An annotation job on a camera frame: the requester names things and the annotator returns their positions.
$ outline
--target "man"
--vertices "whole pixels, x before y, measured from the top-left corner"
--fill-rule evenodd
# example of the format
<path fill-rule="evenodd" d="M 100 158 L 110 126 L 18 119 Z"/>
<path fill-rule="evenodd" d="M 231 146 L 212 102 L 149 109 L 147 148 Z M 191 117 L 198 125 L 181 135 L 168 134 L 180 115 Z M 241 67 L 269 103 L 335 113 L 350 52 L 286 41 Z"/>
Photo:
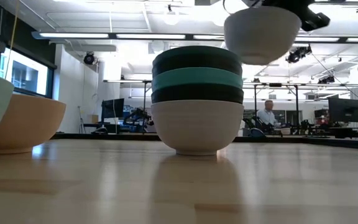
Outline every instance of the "man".
<path fill-rule="evenodd" d="M 265 124 L 271 124 L 274 125 L 276 123 L 276 119 L 273 114 L 273 101 L 272 100 L 266 100 L 265 101 L 265 109 L 264 110 L 258 110 L 256 115 L 259 117 L 260 120 L 262 120 Z"/>

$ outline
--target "wooden table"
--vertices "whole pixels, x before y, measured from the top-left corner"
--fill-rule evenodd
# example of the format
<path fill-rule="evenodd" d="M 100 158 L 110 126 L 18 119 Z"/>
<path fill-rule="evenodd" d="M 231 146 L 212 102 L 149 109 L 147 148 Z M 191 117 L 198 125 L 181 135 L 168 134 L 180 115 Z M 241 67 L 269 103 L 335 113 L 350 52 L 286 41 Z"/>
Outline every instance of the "wooden table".
<path fill-rule="evenodd" d="M 0 224 L 358 223 L 358 150 L 231 144 L 183 157 L 161 142 L 54 140 L 0 156 Z"/>

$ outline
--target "black monitor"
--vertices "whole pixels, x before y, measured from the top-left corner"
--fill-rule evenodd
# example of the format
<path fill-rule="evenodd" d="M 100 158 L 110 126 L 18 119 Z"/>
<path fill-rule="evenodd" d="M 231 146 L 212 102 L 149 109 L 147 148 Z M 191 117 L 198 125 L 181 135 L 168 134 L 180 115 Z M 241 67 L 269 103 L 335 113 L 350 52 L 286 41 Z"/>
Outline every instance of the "black monitor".
<path fill-rule="evenodd" d="M 124 99 L 106 100 L 102 102 L 102 117 L 105 118 L 120 118 L 124 113 Z"/>
<path fill-rule="evenodd" d="M 358 122 L 358 100 L 328 98 L 330 122 Z"/>

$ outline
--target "black bowl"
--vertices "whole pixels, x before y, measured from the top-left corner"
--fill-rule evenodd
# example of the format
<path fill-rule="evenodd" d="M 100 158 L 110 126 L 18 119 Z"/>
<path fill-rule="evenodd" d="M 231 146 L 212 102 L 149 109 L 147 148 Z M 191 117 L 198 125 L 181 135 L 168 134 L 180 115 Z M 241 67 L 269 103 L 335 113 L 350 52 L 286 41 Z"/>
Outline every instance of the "black bowl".
<path fill-rule="evenodd" d="M 225 49 L 208 46 L 179 47 L 165 51 L 153 61 L 153 77 L 177 68 L 219 68 L 242 75 L 239 57 Z"/>
<path fill-rule="evenodd" d="M 186 84 L 162 88 L 152 93 L 152 103 L 175 100 L 216 100 L 242 104 L 244 92 L 222 84 Z"/>

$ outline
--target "beige bowl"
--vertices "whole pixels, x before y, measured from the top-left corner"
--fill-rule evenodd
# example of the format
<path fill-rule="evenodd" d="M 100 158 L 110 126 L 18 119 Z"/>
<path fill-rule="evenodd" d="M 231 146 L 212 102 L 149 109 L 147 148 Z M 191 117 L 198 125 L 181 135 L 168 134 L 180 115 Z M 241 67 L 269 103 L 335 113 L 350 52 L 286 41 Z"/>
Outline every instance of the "beige bowl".
<path fill-rule="evenodd" d="M 287 53 L 301 27 L 294 13 L 279 7 L 252 7 L 224 22 L 227 49 L 248 65 L 268 65 Z"/>
<path fill-rule="evenodd" d="M 0 122 L 0 154 L 30 152 L 59 128 L 66 104 L 13 94 Z"/>
<path fill-rule="evenodd" d="M 232 143 L 243 110 L 226 101 L 166 101 L 152 105 L 152 117 L 160 139 L 177 154 L 209 156 Z"/>

